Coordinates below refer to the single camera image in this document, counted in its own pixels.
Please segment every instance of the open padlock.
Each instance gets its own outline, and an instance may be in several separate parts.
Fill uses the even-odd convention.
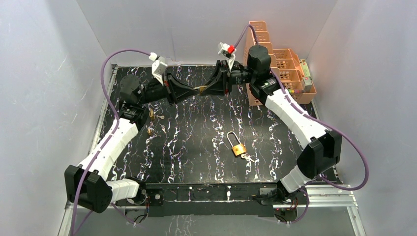
[[[229,139],[229,134],[233,134],[233,136],[235,137],[235,139],[239,143],[238,145],[233,146],[232,142]],[[240,143],[238,137],[236,136],[236,134],[234,132],[231,131],[231,132],[227,133],[226,137],[227,137],[227,140],[230,143],[230,146],[232,146],[232,151],[233,151],[233,154],[235,154],[235,156],[240,156],[240,155],[246,153],[246,147],[245,147],[245,145],[243,145],[242,143]]]

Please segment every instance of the metal frame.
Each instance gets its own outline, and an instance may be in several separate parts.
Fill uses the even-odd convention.
[[[116,79],[117,70],[119,68],[128,67],[128,66],[117,66],[114,65],[112,76],[109,81],[109,85],[107,86],[107,91],[109,95],[113,90],[113,85]],[[320,119],[317,114],[317,109],[314,101],[312,101],[312,105],[314,111],[316,112],[317,119]],[[91,144],[91,150],[94,149],[95,145],[98,142],[98,138],[100,136],[101,128],[103,126],[104,116],[107,111],[108,102],[104,100],[100,117],[97,123],[96,132],[93,137],[93,141]],[[357,202],[355,196],[352,191],[345,191],[337,189],[331,185],[323,184],[323,185],[308,185],[306,186],[307,193],[309,196],[310,204],[309,207],[346,207],[349,218],[351,220],[352,227],[354,229],[356,236],[365,236],[365,229],[363,228],[362,221],[359,216],[359,212],[357,210]],[[62,219],[62,223],[60,226],[60,230],[58,232],[58,236],[68,236],[70,231],[70,224],[72,220],[72,210],[74,205],[72,203],[68,203],[65,206],[65,212]],[[298,205],[300,208],[304,208],[305,205]],[[288,205],[273,205],[273,208],[288,208]],[[120,206],[119,209],[122,210],[130,210],[130,209],[145,209],[144,206]],[[107,210],[114,210],[113,207],[109,206]]]

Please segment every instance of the small box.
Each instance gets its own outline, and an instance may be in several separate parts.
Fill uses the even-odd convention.
[[[300,60],[300,64],[301,64],[301,68],[304,72],[304,76],[311,76],[310,75],[310,70],[308,69],[308,65],[307,65],[307,63],[305,62],[304,59]]]
[[[311,77],[303,77],[302,78],[302,88],[305,90],[306,93],[309,93],[311,90],[311,87],[313,86],[313,82],[311,81]]]

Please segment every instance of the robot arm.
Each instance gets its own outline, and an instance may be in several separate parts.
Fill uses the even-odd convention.
[[[66,169],[65,184],[69,201],[74,202],[81,174],[99,151],[82,183],[79,205],[101,213],[110,203],[121,199],[142,202],[146,198],[144,182],[132,177],[117,181],[105,180],[121,151],[145,125],[149,110],[144,104],[165,98],[170,104],[174,104],[198,94],[224,96],[232,91],[232,85],[244,83],[249,83],[252,94],[285,122],[303,148],[297,165],[270,193],[276,196],[276,201],[293,199],[303,185],[339,162],[341,136],[307,119],[292,107],[297,106],[303,111],[291,96],[284,94],[285,88],[281,88],[271,74],[271,58],[265,47],[252,46],[249,49],[247,66],[235,61],[234,48],[231,50],[229,45],[221,44],[219,49],[219,53],[228,59],[218,60],[209,81],[198,88],[183,84],[175,75],[166,72],[164,59],[153,53],[149,57],[154,61],[153,80],[147,85],[143,85],[134,75],[127,75],[121,80],[119,127],[113,133],[116,125],[114,121],[112,128],[94,151],[77,167],[69,166]],[[106,143],[109,135],[112,135],[112,139]]]

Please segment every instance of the padlock shackle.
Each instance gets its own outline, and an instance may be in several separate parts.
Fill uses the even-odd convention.
[[[233,134],[233,136],[235,137],[235,139],[236,139],[236,141],[238,142],[238,144],[240,144],[240,140],[239,140],[238,136],[236,135],[236,133],[235,133],[235,132],[233,132],[233,131],[230,131],[230,132],[228,132],[228,133],[226,134],[226,138],[227,138],[227,141],[229,141],[229,143],[230,143],[230,146],[231,146],[231,147],[234,147],[235,145],[233,145],[233,144],[232,144],[232,141],[230,141],[230,139],[229,139],[229,134]]]

